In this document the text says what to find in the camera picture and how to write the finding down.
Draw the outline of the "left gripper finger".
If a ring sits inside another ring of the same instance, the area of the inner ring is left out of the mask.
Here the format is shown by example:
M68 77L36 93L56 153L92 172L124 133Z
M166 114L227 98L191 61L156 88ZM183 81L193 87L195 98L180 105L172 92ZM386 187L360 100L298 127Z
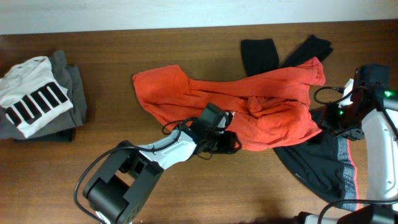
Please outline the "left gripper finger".
M235 154L241 149L241 146L238 147L226 147L221 146L217 149L218 154Z
M225 146L242 146L237 134L233 131L225 131L222 134L222 143Z

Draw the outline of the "orange t-shirt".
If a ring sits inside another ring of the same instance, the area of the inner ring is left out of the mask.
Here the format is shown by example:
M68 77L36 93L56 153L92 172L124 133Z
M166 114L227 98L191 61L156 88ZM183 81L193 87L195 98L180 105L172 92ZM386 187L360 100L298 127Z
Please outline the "orange t-shirt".
M137 73L132 81L141 106L161 124L198 117L208 103L233 112L228 129L248 151L300 144L321 132L309 112L310 86L325 84L316 57L233 82L194 80L178 65Z

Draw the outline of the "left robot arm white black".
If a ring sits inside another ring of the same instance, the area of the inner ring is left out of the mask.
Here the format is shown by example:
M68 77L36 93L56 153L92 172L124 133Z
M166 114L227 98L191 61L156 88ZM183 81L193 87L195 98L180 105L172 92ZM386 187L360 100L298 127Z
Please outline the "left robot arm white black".
M131 223L164 171L205 152L234 154L242 148L229 131L233 115L173 121L163 139L146 145L122 141L97 157L74 189L76 206L99 223Z

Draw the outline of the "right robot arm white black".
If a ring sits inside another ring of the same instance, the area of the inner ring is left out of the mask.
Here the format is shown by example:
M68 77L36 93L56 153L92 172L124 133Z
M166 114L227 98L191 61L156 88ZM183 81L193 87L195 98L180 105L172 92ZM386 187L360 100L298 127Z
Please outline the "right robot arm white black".
M397 92L384 90L375 98L376 107L362 120L368 150L367 199L343 199L326 205L319 215L307 214L308 223L397 223ZM364 207L338 219L326 212L338 205Z

